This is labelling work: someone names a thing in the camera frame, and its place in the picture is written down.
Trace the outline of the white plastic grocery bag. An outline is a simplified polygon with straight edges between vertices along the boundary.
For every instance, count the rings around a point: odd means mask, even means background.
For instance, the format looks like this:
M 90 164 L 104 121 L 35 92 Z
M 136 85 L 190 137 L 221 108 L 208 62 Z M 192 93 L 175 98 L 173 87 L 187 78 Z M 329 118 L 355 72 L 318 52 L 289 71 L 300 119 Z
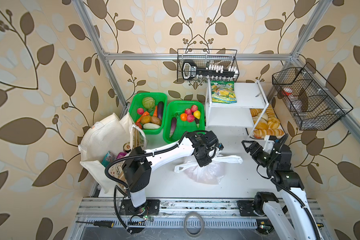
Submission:
M 175 173 L 185 173 L 191 180 L 196 183 L 206 185 L 218 185 L 225 176 L 227 164 L 242 164 L 243 159 L 240 156 L 218 155 L 212 159 L 212 162 L 204 167 L 200 167 L 194 156 L 184 158 L 184 162 L 176 165 Z

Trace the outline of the green white drink can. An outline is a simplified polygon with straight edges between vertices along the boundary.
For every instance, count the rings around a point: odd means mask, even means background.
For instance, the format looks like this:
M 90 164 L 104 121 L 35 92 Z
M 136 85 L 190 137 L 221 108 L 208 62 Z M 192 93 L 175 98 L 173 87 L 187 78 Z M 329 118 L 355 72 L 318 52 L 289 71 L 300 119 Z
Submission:
M 123 150 L 125 153 L 129 153 L 132 149 L 131 149 L 131 146 L 130 146 L 130 143 L 125 143 L 124 146 L 123 146 Z

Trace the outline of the purple snack bag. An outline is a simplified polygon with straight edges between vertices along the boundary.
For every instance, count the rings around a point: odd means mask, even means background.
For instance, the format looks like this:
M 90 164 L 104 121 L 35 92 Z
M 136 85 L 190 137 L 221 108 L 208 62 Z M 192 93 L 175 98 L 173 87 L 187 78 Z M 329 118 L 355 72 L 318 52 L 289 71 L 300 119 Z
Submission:
M 121 159 L 121 158 L 124 158 L 126 155 L 127 155 L 127 153 L 125 153 L 125 152 L 120 152 L 120 153 L 117 155 L 117 160 L 118 160 L 118 159 Z

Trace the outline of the cream canvas tote bag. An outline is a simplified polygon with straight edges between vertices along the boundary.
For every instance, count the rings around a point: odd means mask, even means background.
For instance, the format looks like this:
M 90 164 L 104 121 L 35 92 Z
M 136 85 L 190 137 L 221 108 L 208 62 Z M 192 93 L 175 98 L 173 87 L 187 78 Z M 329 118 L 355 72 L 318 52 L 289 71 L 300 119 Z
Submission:
M 107 153 L 117 156 L 124 151 L 124 145 L 130 147 L 147 147 L 146 135 L 135 125 L 130 114 L 119 119 L 116 114 L 96 122 L 84 135 L 79 151 L 81 153 L 80 164 L 91 174 L 95 181 L 102 187 L 106 194 L 114 192 L 116 182 L 108 179 L 105 175 L 103 158 Z

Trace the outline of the teal red snack bag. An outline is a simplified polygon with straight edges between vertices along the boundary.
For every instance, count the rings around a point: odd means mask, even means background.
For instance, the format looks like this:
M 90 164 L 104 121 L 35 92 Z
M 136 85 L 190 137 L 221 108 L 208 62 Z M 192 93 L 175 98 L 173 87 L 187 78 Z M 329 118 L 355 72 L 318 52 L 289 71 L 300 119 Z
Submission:
M 102 165 L 104 167 L 107 167 L 110 163 L 112 163 L 116 159 L 117 159 L 117 157 L 113 153 L 108 151 L 102 160 Z

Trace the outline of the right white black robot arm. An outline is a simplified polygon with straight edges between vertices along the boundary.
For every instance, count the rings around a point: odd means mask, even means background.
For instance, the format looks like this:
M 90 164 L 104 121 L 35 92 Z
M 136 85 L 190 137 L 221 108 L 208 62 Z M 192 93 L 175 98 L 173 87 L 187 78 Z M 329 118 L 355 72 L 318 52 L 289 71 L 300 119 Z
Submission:
M 281 240 L 321 240 L 323 236 L 308 204 L 300 176 L 292 169 L 292 152 L 286 145 L 288 135 L 280 139 L 266 136 L 261 146 L 256 141 L 242 141 L 245 151 L 259 167 L 266 169 L 264 179 L 270 180 L 281 194 L 289 217 L 283 211 L 275 194 L 257 192 L 253 212 L 266 216 Z

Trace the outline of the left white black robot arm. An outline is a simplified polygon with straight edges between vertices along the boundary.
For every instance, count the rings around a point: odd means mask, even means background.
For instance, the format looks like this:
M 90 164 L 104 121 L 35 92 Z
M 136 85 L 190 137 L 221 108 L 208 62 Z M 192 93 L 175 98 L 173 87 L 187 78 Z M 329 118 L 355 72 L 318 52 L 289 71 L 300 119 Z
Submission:
M 125 187 L 127 197 L 135 210 L 147 204 L 145 188 L 150 183 L 151 173 L 159 167 L 177 159 L 194 156 L 199 167 L 205 167 L 224 149 L 213 131 L 197 130 L 184 132 L 181 138 L 171 144 L 153 150 L 134 148 L 130 154 L 107 165 L 105 175 L 108 179 Z M 110 169 L 117 163 L 123 163 L 125 180 L 111 175 Z

